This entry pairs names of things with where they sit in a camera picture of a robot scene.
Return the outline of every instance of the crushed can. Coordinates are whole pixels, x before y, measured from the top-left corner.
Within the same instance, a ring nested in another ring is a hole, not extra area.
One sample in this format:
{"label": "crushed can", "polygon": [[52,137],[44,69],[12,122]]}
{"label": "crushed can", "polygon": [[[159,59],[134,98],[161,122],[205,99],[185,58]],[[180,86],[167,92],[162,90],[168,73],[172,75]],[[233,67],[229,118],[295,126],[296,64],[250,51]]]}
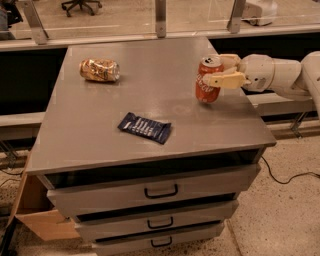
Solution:
{"label": "crushed can", "polygon": [[81,61],[80,75],[86,80],[116,82],[120,78],[120,67],[114,60],[85,59]]}

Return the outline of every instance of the cable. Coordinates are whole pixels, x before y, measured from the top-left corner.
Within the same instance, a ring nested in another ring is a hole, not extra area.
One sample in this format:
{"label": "cable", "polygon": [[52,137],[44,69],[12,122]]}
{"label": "cable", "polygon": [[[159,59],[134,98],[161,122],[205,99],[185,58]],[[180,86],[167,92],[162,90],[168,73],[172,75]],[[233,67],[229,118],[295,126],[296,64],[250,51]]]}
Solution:
{"label": "cable", "polygon": [[21,174],[23,173],[23,171],[19,172],[19,173],[10,173],[10,172],[6,172],[4,170],[0,170],[0,172],[3,172],[7,175],[12,175],[12,176],[21,176]]}
{"label": "cable", "polygon": [[7,179],[7,180],[5,180],[4,182],[2,182],[1,184],[0,184],[0,188],[5,184],[5,183],[7,183],[8,181],[20,181],[20,180],[15,180],[15,179]]}
{"label": "cable", "polygon": [[297,174],[297,175],[292,176],[288,181],[285,181],[285,182],[279,181],[279,180],[277,180],[277,179],[273,176],[273,174],[272,174],[272,172],[271,172],[270,165],[268,164],[267,160],[266,160],[263,156],[262,156],[261,158],[262,158],[263,161],[266,163],[266,165],[267,165],[267,167],[268,167],[268,170],[269,170],[269,174],[270,174],[270,176],[272,177],[272,179],[273,179],[274,181],[282,184],[282,185],[289,184],[292,179],[297,178],[297,177],[299,177],[299,176],[311,175],[311,176],[314,176],[314,177],[320,179],[320,174],[317,174],[317,173],[314,173],[314,172],[305,172],[305,173],[300,173],[300,174]]}

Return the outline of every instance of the terrazzo floor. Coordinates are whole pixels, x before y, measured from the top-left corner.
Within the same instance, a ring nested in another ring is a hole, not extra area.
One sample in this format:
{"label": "terrazzo floor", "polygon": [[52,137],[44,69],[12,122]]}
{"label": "terrazzo floor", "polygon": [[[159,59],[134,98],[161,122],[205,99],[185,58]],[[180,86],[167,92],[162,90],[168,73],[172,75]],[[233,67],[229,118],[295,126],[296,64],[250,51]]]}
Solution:
{"label": "terrazzo floor", "polygon": [[[289,124],[269,128],[277,145],[268,148],[264,158],[277,179],[287,181],[299,173],[320,173],[319,120],[302,123],[302,138],[290,131]],[[260,164],[261,172],[249,190],[238,197],[239,207],[225,221],[219,237],[121,256],[320,255],[320,180],[302,176],[281,185],[271,178],[263,160]],[[7,178],[1,173],[0,184]],[[12,203],[17,187],[18,182],[7,182],[0,188],[0,206]],[[80,238],[43,242],[23,224],[17,226],[10,248],[19,256],[96,255]]]}

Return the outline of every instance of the glass partition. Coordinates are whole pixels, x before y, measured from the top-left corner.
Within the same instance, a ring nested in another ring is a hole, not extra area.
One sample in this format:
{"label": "glass partition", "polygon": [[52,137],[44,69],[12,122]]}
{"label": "glass partition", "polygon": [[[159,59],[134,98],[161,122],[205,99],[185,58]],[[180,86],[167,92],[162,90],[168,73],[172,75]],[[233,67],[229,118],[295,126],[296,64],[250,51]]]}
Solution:
{"label": "glass partition", "polygon": [[[66,1],[34,1],[49,39],[69,39],[154,33],[154,0],[100,0],[86,6],[62,5]],[[25,38],[28,23],[15,26],[16,37]]]}
{"label": "glass partition", "polygon": [[[99,37],[113,41],[114,36],[130,40],[134,35],[142,39],[156,38],[159,15],[156,3],[159,2],[166,5],[165,13],[160,16],[165,19],[161,22],[166,26],[167,37],[180,36],[180,32],[187,32],[183,36],[206,35],[209,38],[237,36],[228,31],[227,24],[233,5],[239,0],[100,0],[99,3],[89,3],[92,11],[76,5],[69,12],[65,9],[70,5],[63,7],[63,0],[0,1],[14,3],[23,19],[8,29],[0,21],[0,34],[10,32],[12,38],[8,39],[35,40],[30,21],[25,16],[26,1],[34,5],[49,42],[64,39],[91,39],[90,42],[95,42]],[[286,34],[295,30],[309,32],[303,27],[306,25],[313,25],[310,32],[319,32],[320,0],[246,0],[242,18],[239,32],[242,36]]]}
{"label": "glass partition", "polygon": [[318,0],[247,0],[243,17],[247,22],[242,29],[292,29],[304,25],[320,25]]}
{"label": "glass partition", "polygon": [[234,0],[168,0],[167,31],[226,31],[233,3]]}

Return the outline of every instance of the blue snack bag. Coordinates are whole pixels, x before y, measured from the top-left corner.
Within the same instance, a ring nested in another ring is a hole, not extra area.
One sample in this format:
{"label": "blue snack bag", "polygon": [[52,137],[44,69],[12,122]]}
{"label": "blue snack bag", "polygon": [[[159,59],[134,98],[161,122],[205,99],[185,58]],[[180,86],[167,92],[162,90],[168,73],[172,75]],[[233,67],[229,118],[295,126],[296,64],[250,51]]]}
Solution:
{"label": "blue snack bag", "polygon": [[161,123],[151,119],[136,116],[129,112],[118,128],[140,137],[144,137],[160,144],[164,144],[170,134],[171,123]]}

